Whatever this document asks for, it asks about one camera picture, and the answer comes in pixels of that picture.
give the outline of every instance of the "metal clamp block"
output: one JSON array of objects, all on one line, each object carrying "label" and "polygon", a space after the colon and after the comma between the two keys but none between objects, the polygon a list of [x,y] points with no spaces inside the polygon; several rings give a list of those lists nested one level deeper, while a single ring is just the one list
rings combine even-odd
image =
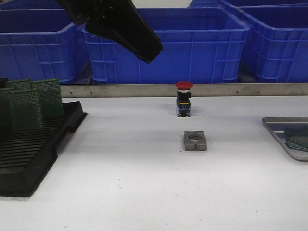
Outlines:
[{"label": "metal clamp block", "polygon": [[202,131],[185,131],[184,132],[185,151],[206,151],[206,138]]}]

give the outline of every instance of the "perforated pcb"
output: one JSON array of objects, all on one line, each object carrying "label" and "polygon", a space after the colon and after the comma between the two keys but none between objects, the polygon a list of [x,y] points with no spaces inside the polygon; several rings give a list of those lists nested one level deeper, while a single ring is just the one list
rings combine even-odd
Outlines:
[{"label": "perforated pcb", "polygon": [[5,83],[5,87],[7,88],[16,88],[16,90],[28,90],[32,89],[32,80],[23,79],[16,81],[7,81]]},{"label": "perforated pcb", "polygon": [[12,126],[9,104],[9,95],[12,90],[15,88],[0,89],[0,129]]},{"label": "perforated pcb", "polygon": [[58,79],[35,81],[33,88],[40,90],[44,117],[64,115]]},{"label": "perforated pcb", "polygon": [[38,89],[12,91],[9,95],[13,131],[44,128]]}]

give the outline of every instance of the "black pcb rack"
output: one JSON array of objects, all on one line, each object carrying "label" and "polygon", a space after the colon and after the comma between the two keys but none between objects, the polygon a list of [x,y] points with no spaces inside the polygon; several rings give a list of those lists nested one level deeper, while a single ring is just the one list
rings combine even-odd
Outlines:
[{"label": "black pcb rack", "polygon": [[64,116],[45,118],[40,130],[0,130],[0,196],[29,197],[57,159],[56,146],[87,113],[80,102],[63,103]]}]

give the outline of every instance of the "red emergency stop button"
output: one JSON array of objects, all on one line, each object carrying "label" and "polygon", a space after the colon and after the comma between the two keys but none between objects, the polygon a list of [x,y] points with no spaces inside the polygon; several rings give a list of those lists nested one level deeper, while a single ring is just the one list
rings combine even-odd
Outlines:
[{"label": "red emergency stop button", "polygon": [[181,82],[177,82],[175,84],[175,86],[179,89],[179,90],[189,90],[190,88],[193,87],[193,84],[191,82],[188,81],[181,81]]}]

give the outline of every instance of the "metal rail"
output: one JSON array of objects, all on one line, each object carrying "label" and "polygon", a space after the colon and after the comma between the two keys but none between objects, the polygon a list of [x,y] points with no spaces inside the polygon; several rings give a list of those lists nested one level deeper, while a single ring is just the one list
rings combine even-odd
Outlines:
[{"label": "metal rail", "polygon": [[[175,97],[174,84],[62,85],[62,97]],[[193,96],[308,95],[308,83],[195,84]]]}]

